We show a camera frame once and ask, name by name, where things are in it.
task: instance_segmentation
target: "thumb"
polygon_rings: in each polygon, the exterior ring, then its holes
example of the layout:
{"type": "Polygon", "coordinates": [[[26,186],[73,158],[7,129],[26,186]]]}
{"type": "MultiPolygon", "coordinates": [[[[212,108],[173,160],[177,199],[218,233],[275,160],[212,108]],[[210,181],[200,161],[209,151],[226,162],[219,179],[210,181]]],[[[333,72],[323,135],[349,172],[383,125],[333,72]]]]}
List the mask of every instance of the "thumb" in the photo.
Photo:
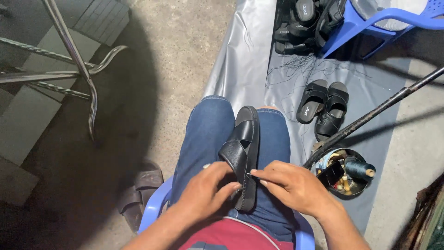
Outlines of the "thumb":
{"type": "Polygon", "coordinates": [[[213,205],[217,206],[219,209],[222,204],[230,197],[230,195],[236,191],[236,189],[241,188],[242,185],[239,182],[230,182],[223,186],[215,195],[213,199],[213,205]]]}
{"type": "Polygon", "coordinates": [[[276,198],[278,198],[279,200],[281,198],[283,198],[284,195],[288,194],[288,191],[285,190],[285,188],[283,188],[281,185],[276,184],[274,182],[271,181],[266,181],[266,180],[260,180],[259,181],[264,187],[266,187],[268,189],[268,191],[270,191],[270,193],[272,195],[274,195],[276,198]]]}

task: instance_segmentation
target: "blue plastic chair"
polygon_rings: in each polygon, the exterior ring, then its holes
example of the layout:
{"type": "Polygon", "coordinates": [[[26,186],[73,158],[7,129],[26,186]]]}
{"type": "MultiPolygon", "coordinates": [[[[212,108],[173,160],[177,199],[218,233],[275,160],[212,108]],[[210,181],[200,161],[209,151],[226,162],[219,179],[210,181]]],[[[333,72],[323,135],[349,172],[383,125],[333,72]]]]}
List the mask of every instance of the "blue plastic chair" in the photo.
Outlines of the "blue plastic chair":
{"type": "Polygon", "coordinates": [[[434,19],[443,14],[444,0],[428,0],[425,10],[420,15],[398,8],[387,8],[365,21],[356,12],[351,2],[347,0],[345,3],[344,23],[337,28],[322,48],[322,58],[326,58],[359,33],[383,39],[384,42],[363,57],[365,60],[371,57],[384,45],[395,41],[414,27],[434,30],[444,29],[444,19],[434,19]],[[375,23],[384,19],[395,19],[410,25],[406,29],[398,32],[388,31],[373,26],[375,23]]]}
{"type": "MultiPolygon", "coordinates": [[[[140,223],[140,234],[148,228],[162,213],[162,208],[170,199],[173,178],[166,180],[148,200],[145,211],[143,212],[142,221],[140,223]]],[[[313,229],[307,220],[298,212],[294,212],[294,216],[299,224],[299,228],[294,233],[296,236],[295,250],[314,250],[314,234],[313,229]]]]}

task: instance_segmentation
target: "blue jeans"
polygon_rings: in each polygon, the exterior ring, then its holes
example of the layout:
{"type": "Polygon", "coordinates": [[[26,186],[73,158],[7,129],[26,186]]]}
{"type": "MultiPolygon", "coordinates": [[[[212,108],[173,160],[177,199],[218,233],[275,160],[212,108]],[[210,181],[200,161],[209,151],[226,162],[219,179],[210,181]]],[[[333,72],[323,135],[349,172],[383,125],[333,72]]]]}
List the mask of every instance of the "blue jeans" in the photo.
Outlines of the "blue jeans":
{"type": "MultiPolygon", "coordinates": [[[[260,144],[258,169],[274,160],[290,162],[290,137],[285,118],[274,109],[258,109],[260,144]]],[[[185,139],[173,178],[170,204],[180,198],[188,181],[205,164],[219,161],[218,151],[234,128],[235,117],[230,102],[221,96],[207,96],[191,111],[185,139]]],[[[228,216],[261,227],[278,241],[294,242],[296,227],[293,211],[258,184],[256,206],[248,213],[236,209],[228,216]]]]}

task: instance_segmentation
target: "red shirt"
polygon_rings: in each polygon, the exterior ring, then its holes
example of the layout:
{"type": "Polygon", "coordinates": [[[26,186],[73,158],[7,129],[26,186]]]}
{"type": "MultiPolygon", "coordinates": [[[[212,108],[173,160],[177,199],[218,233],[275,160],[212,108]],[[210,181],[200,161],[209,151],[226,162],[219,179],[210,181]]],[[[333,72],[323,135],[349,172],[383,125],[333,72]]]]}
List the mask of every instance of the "red shirt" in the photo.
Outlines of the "red shirt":
{"type": "MultiPolygon", "coordinates": [[[[293,250],[292,242],[280,242],[260,227],[252,225],[265,233],[281,250],[293,250]]],[[[193,234],[179,250],[187,250],[197,242],[205,242],[210,245],[222,245],[228,250],[276,250],[271,242],[256,230],[240,222],[222,219],[206,226],[193,234]]]]}

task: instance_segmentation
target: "forearm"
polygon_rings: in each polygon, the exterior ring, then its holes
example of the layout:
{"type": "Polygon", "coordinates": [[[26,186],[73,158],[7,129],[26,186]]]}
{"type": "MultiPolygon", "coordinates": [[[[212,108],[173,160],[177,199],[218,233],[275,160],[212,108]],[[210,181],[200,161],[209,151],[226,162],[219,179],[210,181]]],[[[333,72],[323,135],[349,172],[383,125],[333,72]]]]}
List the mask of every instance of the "forearm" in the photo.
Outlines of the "forearm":
{"type": "Polygon", "coordinates": [[[325,233],[329,249],[370,250],[342,204],[335,201],[329,213],[317,218],[325,233]]]}
{"type": "Polygon", "coordinates": [[[123,250],[167,250],[193,225],[194,219],[184,216],[180,208],[172,206],[123,250]]]}

